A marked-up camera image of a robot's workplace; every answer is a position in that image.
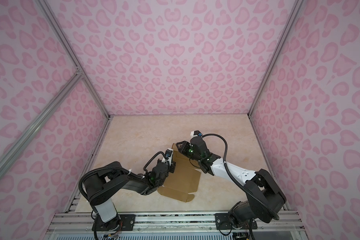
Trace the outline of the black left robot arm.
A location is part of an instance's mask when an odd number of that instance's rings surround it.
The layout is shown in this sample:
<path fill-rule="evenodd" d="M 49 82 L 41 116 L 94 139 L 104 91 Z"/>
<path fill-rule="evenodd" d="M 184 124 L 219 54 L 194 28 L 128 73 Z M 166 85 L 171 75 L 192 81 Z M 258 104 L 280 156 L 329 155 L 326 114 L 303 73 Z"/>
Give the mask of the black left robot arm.
<path fill-rule="evenodd" d="M 150 172 L 137 175 L 123 168 L 119 162 L 113 162 L 84 174 L 78 188 L 95 213 L 92 231 L 118 231 L 122 228 L 121 217 L 112 201 L 118 191 L 129 190 L 142 196 L 150 195 L 164 184 L 175 168 L 175 163 L 158 160 Z"/>

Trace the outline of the brown cardboard paper box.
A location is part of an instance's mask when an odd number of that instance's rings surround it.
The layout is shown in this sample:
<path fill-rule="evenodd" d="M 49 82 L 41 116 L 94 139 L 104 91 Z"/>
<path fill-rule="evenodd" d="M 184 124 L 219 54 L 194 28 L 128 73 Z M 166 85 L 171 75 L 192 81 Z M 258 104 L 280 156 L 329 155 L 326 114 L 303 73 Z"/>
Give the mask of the brown cardboard paper box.
<path fill-rule="evenodd" d="M 194 193 L 198 191 L 201 172 L 178 151 L 175 143 L 172 149 L 174 150 L 172 162 L 176 164 L 175 171 L 169 173 L 157 192 L 162 196 L 188 203 L 195 198 Z"/>

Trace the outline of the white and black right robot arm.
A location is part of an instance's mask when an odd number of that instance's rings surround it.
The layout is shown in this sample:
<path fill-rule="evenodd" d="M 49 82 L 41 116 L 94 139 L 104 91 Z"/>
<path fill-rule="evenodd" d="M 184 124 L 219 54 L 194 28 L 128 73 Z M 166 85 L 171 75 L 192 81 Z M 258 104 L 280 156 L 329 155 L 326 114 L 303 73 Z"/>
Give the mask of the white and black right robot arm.
<path fill-rule="evenodd" d="M 220 157 L 209 150 L 204 140 L 206 137 L 217 137 L 223 141 L 223 156 Z M 194 135 L 189 142 L 176 143 L 176 147 L 180 154 L 196 161 L 203 173 L 231 181 L 246 194 L 246 201 L 237 202 L 228 211 L 228 221 L 233 228 L 249 228 L 255 219 L 267 224 L 280 219 L 279 211 L 287 198 L 279 185 L 265 169 L 252 171 L 229 163 L 228 143 L 222 136 Z"/>

